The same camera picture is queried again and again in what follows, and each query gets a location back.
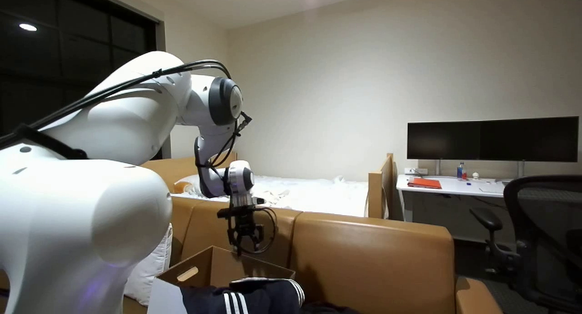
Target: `water bottle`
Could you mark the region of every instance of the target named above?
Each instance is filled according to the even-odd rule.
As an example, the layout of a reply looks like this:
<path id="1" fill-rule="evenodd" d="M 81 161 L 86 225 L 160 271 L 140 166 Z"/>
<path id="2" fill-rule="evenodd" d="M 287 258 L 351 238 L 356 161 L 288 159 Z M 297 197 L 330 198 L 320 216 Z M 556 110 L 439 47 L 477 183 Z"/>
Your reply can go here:
<path id="1" fill-rule="evenodd" d="M 461 164 L 459 164 L 459 167 L 457 167 L 457 179 L 462 180 L 463 179 L 463 174 L 464 174 L 464 178 L 467 178 L 467 171 L 465 171 L 465 163 L 461 162 Z"/>

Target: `cardboard box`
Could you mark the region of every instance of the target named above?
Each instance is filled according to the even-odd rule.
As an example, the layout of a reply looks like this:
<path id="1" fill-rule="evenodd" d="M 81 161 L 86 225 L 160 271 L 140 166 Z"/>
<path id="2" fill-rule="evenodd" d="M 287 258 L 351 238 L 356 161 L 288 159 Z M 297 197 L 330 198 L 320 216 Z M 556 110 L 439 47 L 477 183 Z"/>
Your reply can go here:
<path id="1" fill-rule="evenodd" d="M 246 277 L 293 279 L 295 271 L 210 246 L 154 279 L 148 314 L 187 314 L 180 287 L 228 287 Z"/>

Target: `white bedsheet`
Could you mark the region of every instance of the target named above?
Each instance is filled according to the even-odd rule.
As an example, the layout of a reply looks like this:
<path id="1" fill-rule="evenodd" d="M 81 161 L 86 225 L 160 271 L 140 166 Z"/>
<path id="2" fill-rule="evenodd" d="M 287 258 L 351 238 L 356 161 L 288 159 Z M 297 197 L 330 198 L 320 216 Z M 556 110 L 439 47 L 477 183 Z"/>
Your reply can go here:
<path id="1" fill-rule="evenodd" d="M 196 182 L 197 175 L 181 181 Z M 287 208 L 303 212 L 366 216 L 367 182 L 345 181 L 343 177 L 326 179 L 291 179 L 255 176 L 251 190 L 254 197 L 264 198 L 265 206 Z M 196 194 L 172 194 L 175 197 L 228 202 L 228 197 L 206 198 Z"/>

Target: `white desk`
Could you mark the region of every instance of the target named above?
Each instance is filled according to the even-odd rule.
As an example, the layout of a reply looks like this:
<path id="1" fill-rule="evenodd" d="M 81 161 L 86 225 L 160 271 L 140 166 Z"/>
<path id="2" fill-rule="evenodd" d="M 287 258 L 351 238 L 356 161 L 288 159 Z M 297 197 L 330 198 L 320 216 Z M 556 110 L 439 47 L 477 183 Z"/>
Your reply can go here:
<path id="1" fill-rule="evenodd" d="M 405 221 L 412 222 L 412 210 L 405 209 L 403 191 L 411 192 L 428 192 L 432 194 L 461 194 L 465 196 L 495 197 L 503 198 L 503 188 L 505 187 L 502 180 L 496 179 L 469 179 L 466 181 L 457 180 L 457 177 L 424 177 L 427 179 L 438 180 L 442 189 L 419 188 L 408 186 L 408 181 L 415 178 L 413 175 L 400 174 L 396 182 L 396 189 L 401 201 L 402 213 Z"/>

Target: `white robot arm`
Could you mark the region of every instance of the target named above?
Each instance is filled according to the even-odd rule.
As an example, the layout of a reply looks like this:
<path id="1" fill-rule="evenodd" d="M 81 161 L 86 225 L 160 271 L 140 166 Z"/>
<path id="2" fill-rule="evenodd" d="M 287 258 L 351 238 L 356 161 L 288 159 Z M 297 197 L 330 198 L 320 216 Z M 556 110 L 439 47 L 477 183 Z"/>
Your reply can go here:
<path id="1" fill-rule="evenodd" d="M 158 152 L 175 124 L 200 128 L 195 154 L 202 191 L 231 195 L 231 208 L 219 216 L 230 222 L 251 214 L 245 231 L 229 229 L 231 243 L 240 245 L 233 231 L 239 238 L 254 233 L 248 163 L 215 169 L 210 161 L 231 148 L 250 121 L 241 114 L 240 89 L 230 79 L 191 75 L 184 67 L 168 53 L 142 55 L 56 120 L 21 125 L 0 138 L 7 314 L 120 313 L 127 277 L 157 246 L 172 215 L 164 181 L 135 165 Z"/>

